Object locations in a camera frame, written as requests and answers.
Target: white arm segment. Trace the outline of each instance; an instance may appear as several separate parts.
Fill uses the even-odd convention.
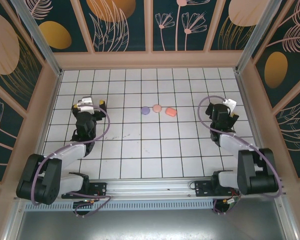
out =
[[[236,159],[238,159],[240,150],[253,151],[253,149],[249,148],[249,146],[242,144],[239,140],[237,140],[233,136],[228,136],[225,134],[220,135],[220,147],[227,150]],[[262,168],[258,167],[256,164],[254,165],[254,169],[256,171],[262,170]],[[237,171],[222,171],[218,174],[218,177],[219,177],[219,183],[222,187],[230,187],[234,189],[239,188],[238,180],[237,180]]]
[[[238,154],[240,150],[253,151],[249,146],[244,145],[238,139],[233,136],[221,134],[220,135],[220,147],[231,153],[236,159],[238,159]]]
[[[62,160],[61,171],[72,164],[75,160],[82,159],[86,155],[86,145],[73,145],[62,152],[59,152],[53,158]]]
[[[69,192],[77,192],[81,189],[84,179],[82,176],[69,174],[71,171],[65,172],[65,168],[78,159],[82,159],[86,155],[86,145],[73,145],[62,152],[59,152],[53,158],[61,159],[61,180],[58,196]]]
[[[74,174],[68,174],[67,176],[61,177],[58,197],[60,197],[62,194],[79,191],[83,182],[84,178],[82,176]]]

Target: black bracket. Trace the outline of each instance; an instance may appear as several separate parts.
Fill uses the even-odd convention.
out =
[[[89,196],[105,196],[107,193],[107,183],[106,182],[90,182],[87,188],[87,192],[77,191],[79,194],[89,195]],[[88,197],[77,196],[73,194],[63,194],[62,199],[88,199]]]

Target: metal base plate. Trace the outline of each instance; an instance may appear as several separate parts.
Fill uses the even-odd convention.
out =
[[[195,195],[197,197],[231,197],[232,191],[230,187],[219,186],[215,190],[212,187],[210,180],[207,181],[195,181],[194,182]]]
[[[91,182],[89,187],[89,192],[82,193],[77,191],[79,194],[86,194],[90,196],[105,196],[107,192],[107,183],[106,182]],[[86,199],[87,197],[76,196],[72,194],[63,194],[61,196],[62,199]]]

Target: cable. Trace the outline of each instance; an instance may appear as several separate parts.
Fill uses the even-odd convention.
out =
[[[38,169],[36,170],[35,174],[34,174],[34,178],[33,178],[33,183],[32,183],[32,186],[31,186],[31,202],[33,205],[35,206],[38,206],[40,205],[41,203],[38,203],[35,201],[35,187],[36,187],[36,183],[37,183],[37,180],[38,180],[38,176],[40,174],[40,171],[42,169],[42,167],[44,166],[44,164],[46,163],[46,161],[48,161],[51,157],[53,156],[56,156],[59,152],[65,150],[65,149],[68,149],[72,146],[76,146],[76,145],[80,145],[80,144],[89,144],[89,143],[92,143],[92,142],[95,142],[99,139],[101,139],[109,130],[109,127],[110,127],[110,118],[109,118],[109,115],[107,114],[107,112],[105,110],[103,110],[102,108],[98,107],[98,106],[95,106],[95,105],[90,105],[90,104],[82,104],[83,107],[93,107],[94,109],[97,109],[97,110],[100,110],[101,112],[103,112],[108,120],[108,125],[107,125],[107,128],[106,130],[104,131],[103,134],[101,134],[100,136],[96,137],[95,139],[92,139],[92,140],[89,140],[89,141],[82,141],[82,142],[76,142],[76,143],[71,143],[69,145],[66,145],[66,146],[63,146],[61,148],[59,148],[58,150],[54,151],[53,153],[51,153],[50,155],[48,155],[45,159],[43,159],[43,161],[40,163],[40,165],[38,166]],[[105,196],[89,196],[89,195],[85,195],[89,198],[105,198]]]
[[[81,194],[81,193],[76,193],[76,192],[69,192],[68,194],[72,194],[72,195],[76,195],[76,196],[80,196],[80,197],[85,197],[85,198],[90,198],[90,199],[105,199],[105,198],[108,198],[104,203],[102,203],[96,210],[93,210],[93,211],[90,211],[88,212],[87,214],[85,215],[79,215],[77,210],[78,208],[80,207],[83,207],[83,206],[92,206],[93,203],[82,203],[82,204],[79,204],[78,206],[76,206],[76,208],[74,209],[74,213],[75,213],[75,216],[78,218],[79,216],[81,218],[84,218],[84,217],[89,217],[93,214],[95,214],[96,212],[98,212],[100,209],[102,209],[111,199],[112,199],[112,196],[108,196],[108,195],[105,195],[105,196],[90,196],[90,195],[85,195],[85,194]]]
[[[210,126],[208,126],[207,124],[204,123],[204,121],[202,120],[201,116],[200,116],[200,108],[202,106],[202,103],[207,100],[207,99],[210,99],[210,98],[217,98],[217,99],[221,99],[222,101],[224,101],[225,99],[221,96],[207,96],[205,98],[203,98],[199,105],[198,105],[198,110],[197,110],[197,114],[198,114],[198,118],[200,120],[200,122],[202,123],[203,126],[205,126],[206,128],[210,129],[211,131],[213,132],[216,132],[218,134],[224,134],[224,135],[227,135],[227,136],[230,136],[230,137],[233,137],[237,140],[239,140],[241,143],[243,143],[245,146],[253,149],[257,154],[259,154],[259,156],[266,162],[266,164],[269,166],[269,168],[271,169],[271,171],[273,172],[273,175],[276,179],[276,182],[278,184],[278,193],[276,195],[268,195],[268,194],[263,194],[265,195],[266,197],[269,197],[269,198],[277,198],[279,196],[281,196],[282,194],[282,184],[281,184],[281,181],[280,181],[280,178],[279,178],[279,175],[277,173],[277,171],[275,170],[274,166],[272,166],[271,162],[266,158],[266,156],[260,152],[256,147],[254,147],[253,145],[251,145],[250,143],[248,143],[247,141],[243,140],[241,137],[235,135],[235,134],[231,134],[231,133],[228,133],[228,132],[223,132],[223,131],[220,131],[220,130],[217,130],[217,129],[214,129]]]

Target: pink object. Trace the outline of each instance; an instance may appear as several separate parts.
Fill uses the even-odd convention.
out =
[[[162,110],[162,107],[160,105],[156,104],[152,107],[152,109],[155,113],[160,113]]]
[[[171,108],[171,107],[168,107],[166,110],[165,110],[165,114],[167,114],[168,116],[171,116],[171,117],[175,117],[177,115],[177,110]]]

